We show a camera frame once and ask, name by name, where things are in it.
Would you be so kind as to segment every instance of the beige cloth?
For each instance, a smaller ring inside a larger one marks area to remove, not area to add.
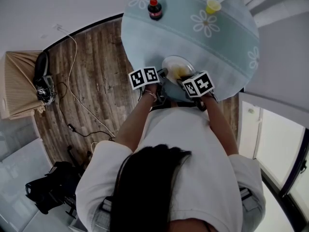
[[[37,109],[42,113],[44,103],[37,98],[32,83],[35,61],[41,51],[6,52],[0,62],[1,118],[30,116]]]

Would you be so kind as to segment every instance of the electrical wire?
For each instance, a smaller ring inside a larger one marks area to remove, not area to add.
[[[64,82],[60,82],[60,83],[58,83],[56,86],[58,86],[59,84],[63,84],[63,85],[66,87],[66,91],[65,91],[64,95],[61,96],[61,98],[59,99],[59,109],[60,109],[60,112],[62,113],[64,122],[66,123],[67,127],[69,127],[69,124],[68,124],[68,122],[67,122],[67,120],[66,120],[66,117],[65,117],[65,115],[64,115],[64,113],[63,113],[63,111],[62,111],[62,109],[61,109],[61,101],[62,101],[62,99],[66,96],[66,94],[67,94],[67,92],[68,92],[68,86],[67,86]],[[75,129],[73,132],[75,132],[75,133],[81,135],[82,137],[88,137],[88,136],[90,136],[91,134],[95,134],[95,133],[102,132],[102,133],[104,133],[104,134],[106,134],[106,135],[108,135],[108,136],[110,137],[110,138],[108,139],[109,141],[113,141],[112,136],[110,136],[107,132],[102,131],[102,130],[95,131],[95,132],[91,132],[91,133],[89,133],[88,135],[82,135],[82,134],[79,133],[76,129]]]
[[[141,94],[142,94],[142,89],[141,89],[141,87],[140,87],[140,97],[139,97],[139,99],[138,99],[138,102],[140,101]]]
[[[92,154],[94,153],[94,152],[93,152],[93,147],[92,147],[93,144],[98,144],[98,142],[93,142],[93,143],[91,144],[91,152],[92,152]]]
[[[75,56],[74,56],[73,63],[72,63],[72,65],[71,65],[70,72],[69,72],[69,77],[68,77],[69,91],[71,92],[71,94],[73,95],[73,97],[83,106],[83,108],[86,109],[86,110],[87,110],[87,111],[88,111],[88,112],[89,112],[101,125],[103,125],[103,126],[105,127],[105,129],[108,130],[109,133],[110,133],[111,135],[113,135],[114,138],[116,138],[116,136],[107,128],[107,126],[104,125],[92,112],[90,112],[89,109],[86,108],[86,107],[84,106],[84,104],[82,104],[82,102],[79,100],[79,98],[77,98],[76,95],[72,92],[71,87],[70,87],[70,76],[71,76],[71,72],[72,72],[72,69],[73,69],[73,66],[74,66],[74,63],[75,63],[75,60],[76,60],[78,46],[77,46],[77,42],[73,39],[73,37],[71,37],[70,35],[68,35],[67,33],[64,32],[64,31],[66,31],[66,30],[64,30],[64,29],[62,29],[62,28],[57,28],[57,30],[60,31],[60,32],[62,32],[62,33],[65,34],[65,35],[67,35],[68,37],[70,37],[70,38],[74,41],[75,46],[76,46]]]

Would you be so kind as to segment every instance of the yellow cup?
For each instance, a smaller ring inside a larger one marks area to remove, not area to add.
[[[217,0],[207,0],[206,12],[208,14],[213,14],[221,10],[221,4]]]

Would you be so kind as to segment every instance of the hand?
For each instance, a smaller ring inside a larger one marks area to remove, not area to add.
[[[153,94],[156,93],[157,88],[158,88],[158,84],[156,84],[156,83],[146,85],[146,89],[149,90],[150,92],[152,92]]]

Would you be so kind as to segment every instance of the red label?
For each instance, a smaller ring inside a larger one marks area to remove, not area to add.
[[[160,16],[160,15],[162,14],[162,10],[159,11],[158,13],[150,13],[150,12],[149,12],[149,14],[150,14],[151,16],[157,17],[157,16]]]

